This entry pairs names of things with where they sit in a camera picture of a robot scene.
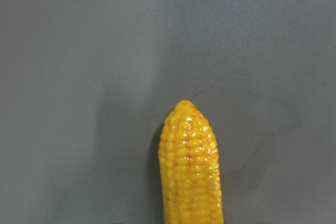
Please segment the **yellow corn cob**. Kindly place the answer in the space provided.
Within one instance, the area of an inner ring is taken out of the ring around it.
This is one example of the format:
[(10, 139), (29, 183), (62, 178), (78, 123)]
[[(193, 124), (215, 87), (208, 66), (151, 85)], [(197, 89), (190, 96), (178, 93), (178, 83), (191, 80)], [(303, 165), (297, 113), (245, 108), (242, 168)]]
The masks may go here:
[(165, 223), (224, 223), (216, 136), (191, 101), (166, 117), (158, 158)]

